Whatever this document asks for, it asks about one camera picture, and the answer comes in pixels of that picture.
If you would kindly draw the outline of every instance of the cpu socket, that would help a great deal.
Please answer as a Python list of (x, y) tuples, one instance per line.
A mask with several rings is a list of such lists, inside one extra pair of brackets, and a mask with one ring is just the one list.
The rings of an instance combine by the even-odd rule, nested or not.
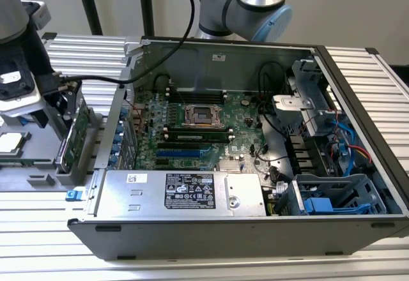
[(220, 123), (220, 108), (217, 105), (187, 105), (183, 126), (197, 128), (223, 128)]

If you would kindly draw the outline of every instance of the black pole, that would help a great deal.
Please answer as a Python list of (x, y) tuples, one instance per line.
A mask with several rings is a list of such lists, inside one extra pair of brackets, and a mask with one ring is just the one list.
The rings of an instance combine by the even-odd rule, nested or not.
[(155, 35), (155, 27), (153, 24), (152, 0), (141, 0), (143, 29), (146, 36)]
[(98, 11), (96, 10), (94, 0), (81, 0), (84, 6), (85, 14), (87, 15), (89, 28), (92, 35), (104, 35), (102, 34), (102, 28), (100, 19), (98, 17)]

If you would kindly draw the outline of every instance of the motherboard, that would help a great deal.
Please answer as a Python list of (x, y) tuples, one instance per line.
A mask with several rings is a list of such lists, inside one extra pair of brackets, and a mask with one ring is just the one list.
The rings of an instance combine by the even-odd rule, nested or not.
[(135, 169), (260, 173), (255, 148), (265, 143), (252, 93), (136, 94)]

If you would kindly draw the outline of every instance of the white wall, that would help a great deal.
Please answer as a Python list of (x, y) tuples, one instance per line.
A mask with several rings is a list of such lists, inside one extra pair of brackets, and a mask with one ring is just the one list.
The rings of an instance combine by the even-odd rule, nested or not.
[[(47, 31), (89, 34), (81, 0), (42, 0), (52, 14)], [(376, 47), (389, 63), (409, 63), (409, 0), (287, 0), (293, 21), (281, 42)], [(96, 0), (106, 35), (142, 35), (139, 0)], [(155, 31), (181, 36), (188, 0), (153, 0)]]

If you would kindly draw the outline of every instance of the power supply label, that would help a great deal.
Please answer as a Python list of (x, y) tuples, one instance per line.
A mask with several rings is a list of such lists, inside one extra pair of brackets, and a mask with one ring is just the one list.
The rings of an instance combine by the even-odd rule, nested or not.
[(166, 174), (167, 209), (215, 209), (213, 174)]

